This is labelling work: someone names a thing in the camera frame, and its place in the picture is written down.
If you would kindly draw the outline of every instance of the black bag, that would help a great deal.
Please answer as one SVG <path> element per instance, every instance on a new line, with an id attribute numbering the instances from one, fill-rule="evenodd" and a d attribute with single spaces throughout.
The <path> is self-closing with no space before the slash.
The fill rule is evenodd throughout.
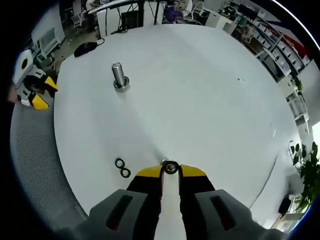
<path id="1" fill-rule="evenodd" d="M 286 213 L 288 212 L 291 202 L 292 200 L 290 200 L 289 195 L 288 194 L 285 195 L 278 210 L 278 212 L 282 215 L 282 217 L 286 215 Z"/>

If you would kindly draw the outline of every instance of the white robot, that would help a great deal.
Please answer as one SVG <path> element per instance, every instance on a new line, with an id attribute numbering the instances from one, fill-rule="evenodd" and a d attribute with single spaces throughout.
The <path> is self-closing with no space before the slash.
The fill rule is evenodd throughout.
<path id="1" fill-rule="evenodd" d="M 58 91 L 57 81 L 34 65 L 34 58 L 29 49 L 18 56 L 12 81 L 21 103 L 39 110 L 49 107 L 41 94 L 47 90 L 53 98 Z"/>

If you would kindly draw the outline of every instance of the metal bolt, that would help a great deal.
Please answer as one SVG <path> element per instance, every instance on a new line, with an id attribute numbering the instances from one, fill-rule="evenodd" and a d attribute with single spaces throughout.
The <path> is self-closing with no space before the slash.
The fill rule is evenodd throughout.
<path id="1" fill-rule="evenodd" d="M 173 172 L 174 170 L 176 170 L 176 166 L 174 164 L 168 164 L 166 166 L 166 169 L 169 171 L 169 172 Z"/>
<path id="2" fill-rule="evenodd" d="M 162 165 L 162 166 L 165 165 L 165 163 L 166 163 L 167 161 L 169 161 L 169 159 L 162 159 L 160 165 Z"/>
<path id="3" fill-rule="evenodd" d="M 124 92 L 129 86 L 129 78 L 124 75 L 120 62 L 115 62 L 112 64 L 112 72 L 114 75 L 113 86 L 116 91 Z"/>

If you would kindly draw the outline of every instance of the desk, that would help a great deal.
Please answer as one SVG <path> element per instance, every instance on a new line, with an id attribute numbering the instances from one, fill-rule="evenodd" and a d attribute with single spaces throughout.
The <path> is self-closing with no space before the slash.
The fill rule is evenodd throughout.
<path id="1" fill-rule="evenodd" d="M 125 93 L 113 87 L 114 62 L 130 79 Z M 297 126 L 268 71 L 223 30 L 166 24 L 114 34 L 63 61 L 58 84 L 57 149 L 87 213 L 126 189 L 137 171 L 168 158 L 203 169 L 216 189 L 252 206 L 259 223 L 278 217 L 285 172 L 294 169 L 287 151 L 289 141 L 299 140 Z M 125 160 L 130 178 L 121 177 L 116 157 Z M 185 239 L 177 179 L 164 178 L 155 239 Z M 256 200 L 261 192 L 267 197 Z"/>
<path id="2" fill-rule="evenodd" d="M 133 3 L 132 8 L 131 8 L 131 4 L 127 4 L 124 6 L 120 6 L 118 9 L 120 14 L 122 14 L 122 13 L 126 13 L 129 9 L 131 9 L 131 11 L 133 11 L 133 9 L 137 11 L 138 10 L 137 6 L 138 6 L 137 3 Z M 150 5 L 148 2 L 144 3 L 144 11 L 143 11 L 144 27 L 149 27 L 154 25 L 154 20 L 155 20 L 154 14 L 156 12 L 156 8 L 157 8 L 157 2 L 150 2 Z M 158 10 L 158 16 L 156 18 L 158 25 L 162 24 L 163 15 L 164 15 L 164 8 L 160 6 Z M 100 32 L 101 38 L 110 36 L 111 33 L 118 30 L 118 23 L 121 19 L 119 17 L 119 13 L 116 8 L 101 10 L 96 13 L 96 17 L 99 25 L 99 32 Z"/>
<path id="3" fill-rule="evenodd" d="M 209 17 L 205 23 L 207 27 L 211 28 L 217 28 L 217 29 L 224 29 L 226 24 L 231 24 L 233 21 L 230 19 L 226 18 L 225 16 L 220 15 L 217 12 L 214 12 L 212 10 L 207 10 L 209 12 Z"/>

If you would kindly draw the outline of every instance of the gray fabric chair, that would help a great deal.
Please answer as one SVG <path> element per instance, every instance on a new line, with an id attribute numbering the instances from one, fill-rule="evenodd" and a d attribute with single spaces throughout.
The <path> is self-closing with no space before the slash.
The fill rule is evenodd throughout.
<path id="1" fill-rule="evenodd" d="M 54 100 L 47 110 L 17 103 L 14 107 L 10 150 L 13 163 L 34 208 L 54 231 L 73 228 L 87 218 L 64 174 L 54 131 Z"/>

